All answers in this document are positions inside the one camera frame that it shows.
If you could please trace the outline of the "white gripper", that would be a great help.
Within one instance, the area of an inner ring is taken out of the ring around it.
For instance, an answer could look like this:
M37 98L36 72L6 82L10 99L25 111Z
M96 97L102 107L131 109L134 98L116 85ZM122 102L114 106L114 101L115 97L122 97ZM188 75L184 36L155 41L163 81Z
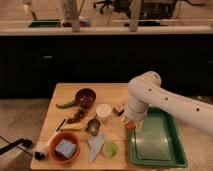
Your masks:
M128 124L128 119L131 121L135 121L135 126L136 126L136 131L140 131L143 128L143 123L142 121L144 117L146 116L145 113L136 113L129 108L124 110L124 116L121 118L121 122L124 126Z

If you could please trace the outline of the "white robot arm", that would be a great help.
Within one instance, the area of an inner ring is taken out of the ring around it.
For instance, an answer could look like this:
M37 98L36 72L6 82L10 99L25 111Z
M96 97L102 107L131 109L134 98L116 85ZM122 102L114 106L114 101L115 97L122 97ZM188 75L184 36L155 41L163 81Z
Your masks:
M161 88L161 77L154 71L145 72L129 81L124 118L141 123L149 105L213 136L213 105Z

